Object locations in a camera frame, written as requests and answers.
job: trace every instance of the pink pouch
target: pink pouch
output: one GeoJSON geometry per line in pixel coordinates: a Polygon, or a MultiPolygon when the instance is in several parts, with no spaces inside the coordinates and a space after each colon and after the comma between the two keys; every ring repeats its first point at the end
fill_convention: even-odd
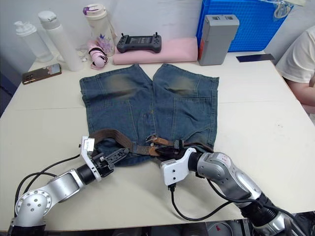
{"type": "Polygon", "coordinates": [[[198,58],[197,38],[177,38],[163,42],[160,53],[150,50],[118,52],[115,48],[114,64],[196,61],[198,58]]]}

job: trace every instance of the denim shorts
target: denim shorts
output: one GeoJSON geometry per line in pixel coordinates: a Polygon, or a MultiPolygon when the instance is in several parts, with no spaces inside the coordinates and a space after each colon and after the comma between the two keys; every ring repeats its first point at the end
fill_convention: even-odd
{"type": "MultiPolygon", "coordinates": [[[[80,80],[89,133],[117,129],[134,144],[149,146],[156,135],[169,141],[201,142],[213,147],[217,134],[219,78],[163,64],[151,80],[138,64],[80,80]]],[[[108,155],[121,148],[112,139],[96,145],[108,155]]],[[[117,163],[134,165],[150,156],[128,154],[117,163]]]]}

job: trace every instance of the back pocket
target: back pocket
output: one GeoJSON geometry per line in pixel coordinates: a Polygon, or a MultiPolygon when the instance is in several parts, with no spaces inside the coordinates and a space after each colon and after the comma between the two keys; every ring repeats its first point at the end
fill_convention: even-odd
{"type": "Polygon", "coordinates": [[[101,129],[117,129],[133,142],[138,141],[128,100],[87,108],[87,119],[90,134],[101,129]]]}
{"type": "Polygon", "coordinates": [[[214,145],[217,134],[217,91],[211,97],[174,98],[172,140],[214,145]]]}

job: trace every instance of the white t-shirt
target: white t-shirt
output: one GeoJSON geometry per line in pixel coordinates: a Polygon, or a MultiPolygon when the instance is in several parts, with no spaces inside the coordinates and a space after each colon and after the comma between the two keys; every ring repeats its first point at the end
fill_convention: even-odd
{"type": "Polygon", "coordinates": [[[315,26],[292,43],[276,68],[283,77],[298,83],[309,83],[315,77],[315,26]]]}

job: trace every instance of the white wall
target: white wall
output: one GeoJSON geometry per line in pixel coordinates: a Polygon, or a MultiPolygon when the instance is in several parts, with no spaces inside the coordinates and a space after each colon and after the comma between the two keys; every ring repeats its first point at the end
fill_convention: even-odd
{"type": "Polygon", "coordinates": [[[85,44],[91,31],[82,9],[94,2],[108,9],[117,35],[150,35],[157,31],[165,40],[194,36],[201,8],[201,0],[0,0],[1,56],[19,73],[27,71],[35,60],[15,34],[16,21],[30,21],[52,45],[37,17],[42,10],[57,14],[76,47],[85,44]]]}
{"type": "Polygon", "coordinates": [[[315,25],[315,0],[309,0],[304,7],[295,6],[265,52],[271,53],[276,59],[275,63],[278,62],[291,43],[313,25],[315,25]]]}

